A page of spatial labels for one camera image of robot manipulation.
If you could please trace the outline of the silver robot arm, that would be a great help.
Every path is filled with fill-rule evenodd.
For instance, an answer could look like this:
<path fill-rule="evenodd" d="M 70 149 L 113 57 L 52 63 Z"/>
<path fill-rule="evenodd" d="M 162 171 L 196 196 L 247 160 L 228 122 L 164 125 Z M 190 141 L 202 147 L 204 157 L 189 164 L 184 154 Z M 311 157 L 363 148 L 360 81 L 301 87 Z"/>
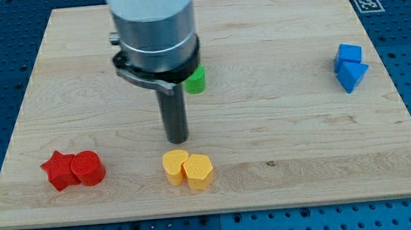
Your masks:
<path fill-rule="evenodd" d="M 110 43 L 117 74 L 167 96 L 199 65 L 193 0 L 105 0 L 116 31 Z"/>

